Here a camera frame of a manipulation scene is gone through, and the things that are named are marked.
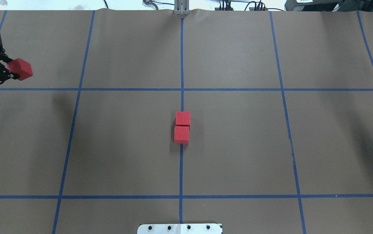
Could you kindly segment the red cube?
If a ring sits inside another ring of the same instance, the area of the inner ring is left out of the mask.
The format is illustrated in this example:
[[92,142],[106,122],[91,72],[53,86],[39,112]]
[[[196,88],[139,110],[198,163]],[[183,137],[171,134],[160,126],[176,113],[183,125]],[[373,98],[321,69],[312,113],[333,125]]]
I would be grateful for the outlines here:
[[177,111],[175,117],[175,126],[191,126],[191,113],[189,111]]
[[14,80],[23,81],[33,76],[30,63],[21,58],[8,62],[7,69],[10,71]]
[[174,128],[174,142],[176,144],[187,145],[190,139],[189,126],[175,126]]

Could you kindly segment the black box with label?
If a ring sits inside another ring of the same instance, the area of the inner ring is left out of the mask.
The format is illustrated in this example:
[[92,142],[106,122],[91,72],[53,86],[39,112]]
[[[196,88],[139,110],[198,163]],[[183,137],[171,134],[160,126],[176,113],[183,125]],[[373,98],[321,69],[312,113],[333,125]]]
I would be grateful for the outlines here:
[[286,0],[286,11],[332,12],[345,0]]

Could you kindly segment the aluminium frame post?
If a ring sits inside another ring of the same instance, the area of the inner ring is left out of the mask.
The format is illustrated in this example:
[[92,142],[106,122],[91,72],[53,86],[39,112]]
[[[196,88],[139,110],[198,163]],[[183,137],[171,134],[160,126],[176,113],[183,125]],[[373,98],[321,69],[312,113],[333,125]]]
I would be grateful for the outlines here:
[[186,16],[190,14],[189,0],[174,0],[174,14]]

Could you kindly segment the white pedestal column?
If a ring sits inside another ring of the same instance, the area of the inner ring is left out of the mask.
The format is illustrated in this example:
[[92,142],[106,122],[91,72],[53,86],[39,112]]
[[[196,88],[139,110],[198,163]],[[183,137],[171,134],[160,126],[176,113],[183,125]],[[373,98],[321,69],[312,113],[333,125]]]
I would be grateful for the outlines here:
[[186,223],[186,224],[143,224],[137,234],[222,234],[222,224]]

